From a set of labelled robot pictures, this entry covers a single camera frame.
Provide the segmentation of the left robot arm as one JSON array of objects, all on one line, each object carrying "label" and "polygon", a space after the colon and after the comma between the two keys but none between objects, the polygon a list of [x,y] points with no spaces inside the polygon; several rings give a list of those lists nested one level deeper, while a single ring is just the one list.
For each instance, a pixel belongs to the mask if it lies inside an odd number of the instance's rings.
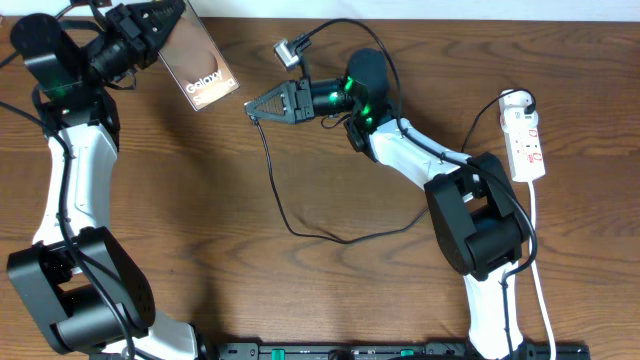
[{"label": "left robot arm", "polygon": [[34,13],[10,41],[32,93],[52,169],[45,213],[7,273],[48,345],[92,359],[204,359],[195,328],[156,309],[149,282],[110,230],[120,122],[112,92],[153,64],[182,1],[90,3],[89,21]]}]

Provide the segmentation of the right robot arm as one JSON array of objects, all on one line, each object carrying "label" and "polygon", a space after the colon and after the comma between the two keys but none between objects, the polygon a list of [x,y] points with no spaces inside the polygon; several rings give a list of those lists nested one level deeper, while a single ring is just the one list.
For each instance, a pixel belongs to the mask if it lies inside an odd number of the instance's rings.
[{"label": "right robot arm", "polygon": [[246,103],[254,124],[298,124],[340,116],[355,151],[422,187],[440,251],[463,277],[471,315],[469,342],[484,359],[517,359],[525,349],[517,325],[514,282],[537,253],[533,221],[491,153],[453,151],[415,129],[389,97],[397,76],[387,51],[364,48],[343,77],[286,81]]}]

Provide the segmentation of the white power strip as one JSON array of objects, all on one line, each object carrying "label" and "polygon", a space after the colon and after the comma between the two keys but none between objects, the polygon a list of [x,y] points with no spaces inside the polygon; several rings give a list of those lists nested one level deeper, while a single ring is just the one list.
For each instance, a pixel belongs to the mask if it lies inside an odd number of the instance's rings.
[{"label": "white power strip", "polygon": [[524,90],[504,90],[499,108],[512,180],[527,183],[541,178],[546,170],[533,96]]}]

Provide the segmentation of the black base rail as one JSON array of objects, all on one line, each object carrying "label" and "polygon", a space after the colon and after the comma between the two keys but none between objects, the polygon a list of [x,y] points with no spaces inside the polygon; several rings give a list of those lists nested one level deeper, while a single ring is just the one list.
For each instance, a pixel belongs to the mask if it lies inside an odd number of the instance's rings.
[{"label": "black base rail", "polygon": [[[227,343],[217,345],[213,359],[222,360],[387,360],[387,359],[551,359],[549,346],[523,343],[513,357],[484,358],[468,341],[403,345],[301,345]],[[586,345],[556,345],[559,360],[590,360]]]}]

